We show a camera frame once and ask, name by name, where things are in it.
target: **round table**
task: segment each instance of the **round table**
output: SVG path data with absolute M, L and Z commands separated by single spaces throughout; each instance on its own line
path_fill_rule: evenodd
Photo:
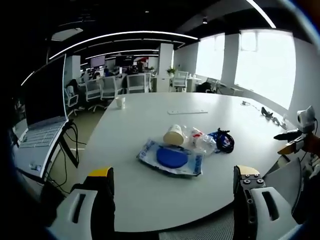
M 234 166 L 252 167 L 264 176 L 285 144 L 273 137 L 286 130 L 262 116 L 256 108 L 263 105 L 249 98 L 185 92 L 124 96 L 125 109 L 118 109 L 113 101 L 105 111 L 77 171 L 77 180 L 82 183 L 91 171 L 113 167 L 114 228 L 118 232 L 164 230 L 220 210 L 234 199 Z M 251 105 L 243 106 L 242 101 Z M 198 110 L 207 113 L 168 114 Z M 234 151 L 205 157 L 203 174 L 191 179 L 170 177 L 137 160 L 147 140 L 161 139 L 172 124 L 195 127 L 204 133 L 218 128 L 230 130 Z

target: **paper cup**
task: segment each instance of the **paper cup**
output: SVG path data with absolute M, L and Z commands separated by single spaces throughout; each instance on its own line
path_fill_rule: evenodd
M 119 109 L 124 109 L 125 108 L 125 103 L 126 103 L 126 98 L 123 96 L 117 96 L 115 98 L 116 105 Z
M 180 146 L 184 143 L 184 137 L 181 127 L 177 124 L 172 125 L 168 132 L 163 136 L 163 141 L 166 144 Z

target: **blue lid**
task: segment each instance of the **blue lid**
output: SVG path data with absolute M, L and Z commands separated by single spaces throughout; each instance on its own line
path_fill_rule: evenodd
M 156 151 L 156 159 L 162 165 L 170 169 L 177 169 L 188 162 L 188 156 L 179 151 L 167 148 L 159 148 Z

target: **black ceiling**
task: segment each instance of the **black ceiling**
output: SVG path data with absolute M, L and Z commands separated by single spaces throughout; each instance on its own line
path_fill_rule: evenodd
M 174 32 L 191 17 L 201 14 L 205 8 L 218 1 L 49 0 L 40 3 L 28 1 L 16 11 L 16 17 L 19 19 L 16 24 L 19 29 L 17 39 L 23 39 L 16 48 L 18 54 L 25 59 L 23 65 L 20 66 L 21 77 L 17 79 L 17 82 L 20 84 L 30 72 L 46 63 L 48 46 L 50 57 L 73 44 L 110 33 L 141 30 Z M 278 28 L 293 31 L 296 37 L 308 39 L 292 14 L 285 9 L 266 8 L 265 11 Z M 255 9 L 248 9 L 214 19 L 185 34 L 201 38 L 221 32 L 228 34 L 237 33 L 240 29 L 268 27 L 269 25 Z M 52 34 L 72 28 L 81 28 L 83 32 L 63 42 L 50 41 Z M 114 40 L 148 38 L 177 41 L 173 43 L 175 49 L 182 43 L 187 45 L 195 42 L 189 38 L 163 34 L 126 34 L 89 41 L 66 53 L 81 55 L 81 63 L 85 63 L 87 62 L 85 58 L 94 55 L 159 47 L 160 41 L 154 40 L 105 43 Z

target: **laptop screen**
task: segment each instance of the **laptop screen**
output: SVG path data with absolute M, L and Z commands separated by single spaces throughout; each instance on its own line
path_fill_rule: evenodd
M 25 82 L 25 115 L 27 125 L 66 117 L 63 77 L 66 56 L 40 68 Z

